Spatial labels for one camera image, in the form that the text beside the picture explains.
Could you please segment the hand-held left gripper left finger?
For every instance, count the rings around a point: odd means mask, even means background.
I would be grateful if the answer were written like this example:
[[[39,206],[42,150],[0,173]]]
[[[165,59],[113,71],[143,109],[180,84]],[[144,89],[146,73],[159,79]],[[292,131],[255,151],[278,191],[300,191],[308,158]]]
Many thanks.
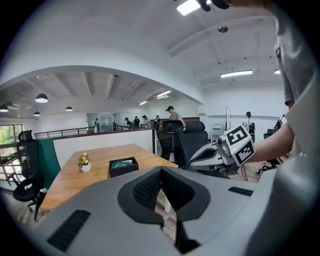
[[[157,224],[138,223],[118,204],[118,192],[149,169],[96,182],[56,207],[32,232],[32,243],[46,256],[178,256],[180,252]],[[66,251],[48,239],[75,211],[89,218]]]

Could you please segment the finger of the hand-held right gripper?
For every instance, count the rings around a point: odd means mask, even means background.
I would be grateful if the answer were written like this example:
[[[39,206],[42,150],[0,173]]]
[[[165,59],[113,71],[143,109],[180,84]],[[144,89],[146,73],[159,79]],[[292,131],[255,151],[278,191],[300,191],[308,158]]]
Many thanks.
[[[224,173],[226,167],[223,162],[204,164],[202,161],[191,161],[189,163],[190,170],[195,170],[206,176],[229,179],[228,175]]]
[[[217,156],[217,147],[215,144],[207,144],[197,150],[189,160],[189,163],[213,159]]]

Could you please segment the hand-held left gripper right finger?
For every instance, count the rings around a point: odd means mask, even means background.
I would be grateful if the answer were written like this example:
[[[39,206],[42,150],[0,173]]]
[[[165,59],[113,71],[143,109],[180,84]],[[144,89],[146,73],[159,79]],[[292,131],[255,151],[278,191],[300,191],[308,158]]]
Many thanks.
[[[175,245],[161,245],[161,254],[247,254],[255,226],[243,213],[252,197],[232,187],[253,192],[257,185],[163,166],[161,188],[176,213],[176,238]]]

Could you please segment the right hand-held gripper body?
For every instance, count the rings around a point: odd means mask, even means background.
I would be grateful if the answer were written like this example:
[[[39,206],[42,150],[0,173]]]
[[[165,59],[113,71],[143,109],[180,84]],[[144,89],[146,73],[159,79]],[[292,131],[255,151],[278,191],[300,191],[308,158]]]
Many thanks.
[[[216,146],[224,164],[219,169],[226,176],[237,174],[255,153],[253,138],[243,125],[226,130],[216,140]]]

